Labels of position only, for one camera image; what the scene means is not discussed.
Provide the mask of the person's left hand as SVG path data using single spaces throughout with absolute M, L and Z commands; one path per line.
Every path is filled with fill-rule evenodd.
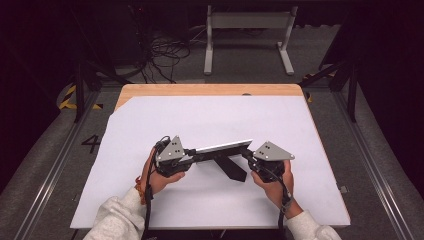
M 175 183 L 185 176 L 184 172 L 178 172 L 170 177 L 164 177 L 158 174 L 153 168 L 150 168 L 154 153 L 155 149 L 152 148 L 137 182 L 137 189 L 143 192 L 146 192 L 146 184 L 149 183 L 152 194 L 162 191 L 168 184 Z

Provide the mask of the black metal stand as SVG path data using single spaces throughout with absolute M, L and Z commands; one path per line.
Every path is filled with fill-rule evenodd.
M 346 83 L 348 87 L 348 100 L 347 100 L 347 113 L 350 120 L 356 123 L 355 107 L 356 107 L 356 93 L 357 93 L 357 68 L 360 56 L 360 50 L 357 47 L 349 47 L 345 51 L 345 55 L 337 60 L 334 64 L 320 70 L 310 77 L 305 77 L 298 83 L 300 87 L 306 87 L 330 73 L 334 73 L 334 77 L 329 82 L 328 87 L 332 92 L 340 92 Z
M 86 113 L 84 85 L 90 91 L 98 92 L 102 83 L 97 72 L 122 85 L 130 81 L 116 74 L 114 64 L 95 17 L 94 8 L 90 6 L 73 6 L 72 16 L 79 30 L 79 56 L 75 68 L 76 106 L 75 122 L 78 123 Z

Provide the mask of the yellow black hazard tape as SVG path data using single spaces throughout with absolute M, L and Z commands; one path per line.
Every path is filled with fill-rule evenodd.
M 66 91 L 65 96 L 59 104 L 60 109 L 76 109 L 77 105 L 70 102 L 72 95 L 76 92 L 76 85 L 72 84 Z

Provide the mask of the grey floor rail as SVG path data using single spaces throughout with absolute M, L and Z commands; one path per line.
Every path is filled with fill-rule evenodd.
M 383 208 L 396 232 L 396 235 L 399 240 L 416 240 L 413 236 L 408 224 L 405 221 L 401 210 L 396 203 L 396 200 L 393 195 L 393 191 L 389 186 L 387 180 L 382 175 L 380 169 L 375 163 L 375 160 L 371 154 L 371 151 L 366 144 L 365 138 L 360 131 L 360 128 L 357 123 L 354 123 L 347 111 L 347 101 L 344 99 L 341 93 L 334 93 L 333 97 L 335 99 L 338 108 L 343 114 L 345 122 L 347 123 L 356 144 L 359 147 L 359 150 L 362 155 L 363 165 L 371 179 L 371 182 L 376 190 L 376 193 L 383 205 Z
M 82 126 L 86 121 L 89 112 L 94 106 L 98 96 L 99 92 L 90 92 L 87 94 L 87 98 L 83 103 L 84 110 L 82 111 L 82 115 L 79 117 L 79 120 L 76 123 L 71 125 L 69 133 L 67 134 L 66 139 L 57 157 L 55 158 L 52 167 L 50 168 L 45 180 L 39 188 L 35 200 L 33 201 L 13 240 L 28 240 L 30 238 L 69 159 L 69 155 L 76 141 L 76 138 L 82 129 Z

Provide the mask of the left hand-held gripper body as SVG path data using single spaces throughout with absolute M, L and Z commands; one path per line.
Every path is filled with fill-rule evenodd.
M 156 171 L 166 178 L 178 172 L 188 171 L 194 163 L 193 158 L 188 155 L 189 150 L 183 148 L 179 136 L 160 141 L 156 150 L 154 156 Z

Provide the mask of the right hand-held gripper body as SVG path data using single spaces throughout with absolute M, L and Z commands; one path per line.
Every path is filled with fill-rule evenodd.
M 253 157 L 248 158 L 248 161 L 253 160 L 256 162 L 259 170 L 255 172 L 265 183 L 278 181 L 285 171 L 284 161 L 295 159 L 292 153 L 270 141 L 265 142 L 252 152 Z

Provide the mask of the person's right hand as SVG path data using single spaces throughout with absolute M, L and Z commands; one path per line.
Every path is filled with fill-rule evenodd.
M 291 171 L 291 162 L 289 160 L 284 161 L 284 168 L 285 171 L 282 174 L 283 183 L 285 184 L 286 189 L 290 193 L 293 193 L 294 177 Z M 281 208 L 284 196 L 283 186 L 279 182 L 264 183 L 259 175 L 254 171 L 251 172 L 251 176 L 253 177 L 254 183 L 265 191 L 268 199 L 278 208 Z

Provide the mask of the white metal stand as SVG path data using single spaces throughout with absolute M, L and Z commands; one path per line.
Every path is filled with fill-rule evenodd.
M 287 46 L 294 27 L 297 11 L 298 7 L 293 6 L 290 10 L 282 12 L 214 12 L 212 6 L 209 5 L 206 18 L 207 42 L 204 74 L 212 74 L 214 29 L 262 28 L 284 30 L 284 37 L 276 46 L 286 74 L 292 76 L 294 74 L 294 68 L 287 52 Z

